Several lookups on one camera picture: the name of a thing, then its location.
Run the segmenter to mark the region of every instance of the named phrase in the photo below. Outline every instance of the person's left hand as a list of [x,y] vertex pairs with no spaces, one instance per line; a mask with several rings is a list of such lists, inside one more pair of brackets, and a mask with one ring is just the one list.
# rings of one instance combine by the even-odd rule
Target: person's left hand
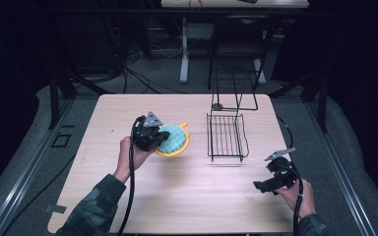
[[[129,136],[125,137],[120,144],[120,151],[118,156],[118,164],[116,166],[116,170],[113,173],[119,181],[122,183],[127,182],[128,178],[130,177],[130,146],[131,146],[131,139]],[[155,152],[155,150],[150,151],[143,151],[137,148],[135,145],[132,145],[134,148],[134,169],[140,168],[141,165],[146,161],[147,157],[150,154]]]

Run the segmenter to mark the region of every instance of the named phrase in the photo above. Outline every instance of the teal cloth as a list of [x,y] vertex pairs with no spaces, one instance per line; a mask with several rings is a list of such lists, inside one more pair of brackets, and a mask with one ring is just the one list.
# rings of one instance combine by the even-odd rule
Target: teal cloth
[[162,153],[173,153],[183,147],[186,142],[186,134],[180,126],[165,125],[159,128],[160,132],[167,131],[170,136],[157,148]]

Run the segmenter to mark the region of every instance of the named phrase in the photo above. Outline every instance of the hand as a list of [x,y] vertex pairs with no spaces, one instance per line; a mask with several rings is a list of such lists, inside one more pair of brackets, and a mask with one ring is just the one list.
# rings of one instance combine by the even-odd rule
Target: hand
[[[125,184],[128,178],[130,177],[130,146],[131,146],[131,139],[130,137],[125,137],[120,144],[119,156],[118,156],[118,164],[116,166],[115,172],[113,172],[113,176],[115,176],[119,181]],[[146,161],[147,157],[150,154],[155,152],[155,150],[150,151],[143,151],[132,145],[134,148],[134,169],[138,169],[144,161]]]
[[[316,207],[314,202],[314,191],[312,190],[311,184],[302,179],[303,183],[303,197],[302,197],[302,204],[299,209],[299,218],[303,218],[306,215],[316,213]],[[287,205],[294,210],[296,205],[296,200],[299,194],[299,181],[295,181],[292,187],[289,189],[279,188],[276,189],[276,192],[280,194],[284,200],[286,201]]]

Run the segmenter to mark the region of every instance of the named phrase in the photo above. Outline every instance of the gray carpet floor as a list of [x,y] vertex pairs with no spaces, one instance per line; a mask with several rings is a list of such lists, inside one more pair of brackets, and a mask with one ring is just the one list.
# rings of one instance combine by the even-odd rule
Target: gray carpet floor
[[[141,56],[136,62],[128,63],[128,67],[145,76],[142,81],[160,93],[211,93],[211,90],[207,90],[209,61],[204,43],[206,42],[197,41],[193,44],[190,54],[189,80],[186,85],[179,83],[181,54],[165,57],[162,54],[163,51],[155,53],[153,61]],[[274,40],[274,48],[271,50],[269,61],[265,67],[268,82],[265,86],[258,87],[257,93],[268,94],[282,84],[269,81],[272,65],[276,60],[281,43],[280,39]],[[87,78],[91,81],[99,79],[98,76]],[[131,75],[128,75],[127,79],[126,93],[154,93],[152,89]],[[124,81],[124,75],[121,75],[114,80],[97,85],[122,93]],[[58,199],[69,172],[70,159],[79,147],[97,102],[97,95],[93,91],[80,84],[75,84],[75,87],[79,92],[77,99],[66,100],[60,96],[63,108],[62,120],[52,131],[47,130],[50,124],[49,88],[44,88],[37,93],[40,106],[34,123],[0,178],[0,213],[28,163],[38,154],[43,158],[32,176],[32,181],[27,186],[28,190],[22,195],[22,200],[15,213],[12,214],[12,216],[19,214],[19,217],[10,225],[7,235],[51,235],[46,229],[51,214],[45,209],[47,206],[55,204]],[[339,106],[329,99],[327,107],[328,134],[322,134],[318,126],[315,125],[315,104],[303,103],[299,98],[301,91],[301,88],[296,88],[283,97],[273,98],[272,103],[276,114],[285,123],[281,122],[281,131],[286,145],[289,146],[293,142],[293,146],[296,148],[296,151],[291,154],[291,158],[300,174],[312,183],[319,212],[335,229],[337,235],[378,235],[378,192],[363,169],[358,141],[347,118]],[[290,129],[292,138],[285,125]],[[70,137],[65,147],[58,147],[58,144],[54,143],[57,135]],[[350,210],[347,193],[339,184],[341,180],[336,175],[336,167],[330,157],[332,154],[327,150],[324,138],[328,138],[334,147],[336,155],[358,195],[361,208],[364,209],[366,217],[373,227],[373,230],[367,234],[362,232],[359,224],[356,223],[353,211]],[[66,165],[67,168],[61,172],[60,176],[42,192],[43,187],[50,183]]]

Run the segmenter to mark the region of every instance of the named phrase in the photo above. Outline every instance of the dark jacket sleeve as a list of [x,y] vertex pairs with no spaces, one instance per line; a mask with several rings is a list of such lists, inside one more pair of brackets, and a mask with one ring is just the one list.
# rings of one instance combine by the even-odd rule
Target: dark jacket sleeve
[[334,233],[325,223],[322,217],[317,214],[310,214],[299,221],[300,236],[332,236]]
[[125,189],[113,175],[106,175],[76,205],[56,235],[106,235]]

